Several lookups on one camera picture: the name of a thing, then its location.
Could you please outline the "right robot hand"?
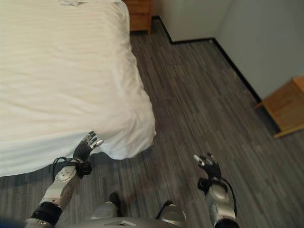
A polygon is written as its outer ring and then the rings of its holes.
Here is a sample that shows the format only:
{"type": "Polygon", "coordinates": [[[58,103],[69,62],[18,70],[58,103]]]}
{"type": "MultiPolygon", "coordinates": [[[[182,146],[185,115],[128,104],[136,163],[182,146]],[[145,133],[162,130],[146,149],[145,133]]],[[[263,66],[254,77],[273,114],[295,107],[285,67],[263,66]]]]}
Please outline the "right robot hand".
{"type": "Polygon", "coordinates": [[[193,158],[210,178],[221,178],[220,166],[211,153],[207,153],[205,156],[193,155],[193,158]]]}

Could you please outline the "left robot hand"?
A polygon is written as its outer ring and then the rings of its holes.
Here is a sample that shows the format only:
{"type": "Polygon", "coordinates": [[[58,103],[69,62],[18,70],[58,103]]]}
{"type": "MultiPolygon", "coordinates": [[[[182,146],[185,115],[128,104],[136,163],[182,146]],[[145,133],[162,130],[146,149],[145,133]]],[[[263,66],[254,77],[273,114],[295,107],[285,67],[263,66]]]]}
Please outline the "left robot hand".
{"type": "Polygon", "coordinates": [[[94,131],[90,131],[75,148],[73,159],[86,162],[90,153],[103,143],[104,141],[100,139],[94,131]]]}

